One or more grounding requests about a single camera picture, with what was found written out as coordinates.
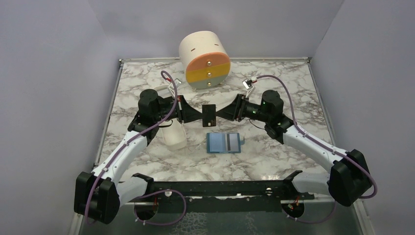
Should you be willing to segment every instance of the yellow stripe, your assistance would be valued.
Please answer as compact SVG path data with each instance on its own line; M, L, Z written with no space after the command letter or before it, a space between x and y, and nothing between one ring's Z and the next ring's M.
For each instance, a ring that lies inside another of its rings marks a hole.
M198 82L214 77L219 77L223 75L228 75L231 70L231 63L221 64L217 66L207 67L201 70L186 71L186 80L187 82Z

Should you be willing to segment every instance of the screw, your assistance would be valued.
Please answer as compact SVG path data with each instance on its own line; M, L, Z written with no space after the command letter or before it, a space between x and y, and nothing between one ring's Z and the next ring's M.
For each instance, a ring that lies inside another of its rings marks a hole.
M271 196L272 194L271 188L267 188L265 192L267 193L268 196Z

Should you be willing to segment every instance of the white marble surface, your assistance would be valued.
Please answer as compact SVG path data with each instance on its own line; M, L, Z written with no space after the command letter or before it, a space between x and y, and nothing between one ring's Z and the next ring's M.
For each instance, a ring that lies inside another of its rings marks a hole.
M120 143L127 126L138 109L141 91L165 84L160 71L166 70L184 84L179 87L188 103L201 112L202 104L216 104L219 110L230 104L236 94L244 94L242 81L246 77L273 74L287 85L295 106L300 125L315 136L330 142L328 128L317 97L317 93L305 62L252 61L232 62L231 72L223 85L207 90L193 91L185 82L180 62L125 63L116 93L111 119L104 140L100 163ZM259 103L265 90L277 90L284 100L284 113L291 117L288 98L277 81L270 78L260 80L250 101ZM283 179L294 170L324 172L323 168L291 147L282 145L268 137L264 130L252 126L248 120L231 122L217 117L216 127L202 127L202 121L186 123L187 146L169 151L162 142L161 132L146 150L129 166L122 180L134 173L153 177L158 181L210 181L210 180L267 180ZM206 153L206 133L239 132L245 138L242 153Z

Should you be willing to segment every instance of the blue card holder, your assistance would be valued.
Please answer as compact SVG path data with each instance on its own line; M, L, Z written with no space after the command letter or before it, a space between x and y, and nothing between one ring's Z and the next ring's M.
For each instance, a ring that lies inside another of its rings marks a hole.
M240 153L241 141L239 133L207 133L207 153Z

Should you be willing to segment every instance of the gray wall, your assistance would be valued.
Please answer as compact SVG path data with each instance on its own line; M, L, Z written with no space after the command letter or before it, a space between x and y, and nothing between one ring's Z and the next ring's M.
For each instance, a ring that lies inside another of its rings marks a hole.
M89 0L122 58L177 57L195 31L231 57L313 56L343 0Z
M0 234L66 234L117 57L85 0L0 2Z
M312 59L337 145L379 184L376 234L414 234L415 1L345 0Z

